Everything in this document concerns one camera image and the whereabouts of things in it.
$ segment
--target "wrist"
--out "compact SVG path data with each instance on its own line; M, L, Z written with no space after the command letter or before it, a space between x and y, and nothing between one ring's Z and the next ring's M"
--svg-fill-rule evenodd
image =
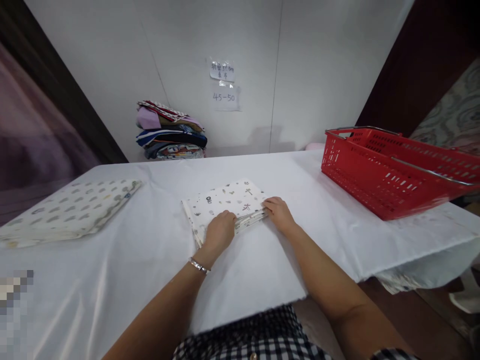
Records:
M197 250L195 255L192 258L202 265L204 268L211 270L212 266L214 265L215 261L217 261L220 254L217 254L217 251L210 249L207 246L202 246L200 249Z

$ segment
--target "folded cloth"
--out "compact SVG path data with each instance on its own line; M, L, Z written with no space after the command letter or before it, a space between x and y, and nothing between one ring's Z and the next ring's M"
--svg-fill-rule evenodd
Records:
M168 144L156 151L156 157L160 160L202 159L204 151L201 147L192 144Z
M228 210L237 216L235 233L265 218L262 202L266 195L247 178L217 187L206 193L182 200L183 209L190 221L193 237L202 247L210 222Z
M177 125L177 122L175 123L175 125L164 125L162 127L163 130L176 130L176 131L183 131L184 133L189 133L189 134L195 134L195 135L202 135L202 136L205 136L205 133L203 131L196 131L194 129L192 129L191 126L189 125L186 125L186 124L178 124Z
M170 120L166 119L165 117L163 117L161 115L158 115L158 120L160 121L160 124L161 124L162 127L172 125L172 122ZM186 116L181 120L175 121L175 125L180 125L180 124L188 125L193 130L195 130L197 133L201 133L202 131L205 130L203 128L203 126L200 125L200 123L197 120L195 120L194 118L191 118L189 116Z
M160 129L162 127L162 125L160 125L158 114L144 106L140 106L138 109L136 122L145 130Z
M149 108L150 110L156 112L159 115L162 115L164 118L170 120L171 122L176 122L187 116L187 114L184 112L173 110L172 108L156 101L138 101L137 104L141 107Z
M155 159L157 157L157 153L159 152L160 149L163 149L164 147L167 147L170 145L171 142L152 142L151 146L148 146L145 148L145 157L147 159Z
M154 133L146 134L145 131L137 136L136 143L141 147L145 147L152 142L173 142L193 144L202 149L207 146L207 138L196 133L189 133L175 130L159 130Z
M132 179L67 185L2 226L0 248L24 248L96 233L141 185Z

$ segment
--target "silver bracelet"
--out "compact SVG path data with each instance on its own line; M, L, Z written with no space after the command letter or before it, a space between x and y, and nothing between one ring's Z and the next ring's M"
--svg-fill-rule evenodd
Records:
M193 258L189 258L188 261L190 262L190 264L192 264L194 267L196 267L198 270L200 271L203 271L205 273L205 275L208 275L210 270L208 270L207 268L203 267L202 265L200 265L198 262L196 262Z

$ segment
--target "price tag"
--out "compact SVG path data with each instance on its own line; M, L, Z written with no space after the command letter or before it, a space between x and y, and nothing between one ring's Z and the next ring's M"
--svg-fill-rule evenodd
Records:
M215 111L242 111L239 86L219 81L211 84L210 105Z
M210 58L210 77L213 79L235 81L235 63L233 61L213 60Z

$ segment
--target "shopping basket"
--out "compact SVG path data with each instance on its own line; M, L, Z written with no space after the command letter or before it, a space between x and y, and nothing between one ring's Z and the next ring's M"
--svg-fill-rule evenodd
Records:
M478 156L372 126L325 134L321 171L382 220L417 214L480 189Z

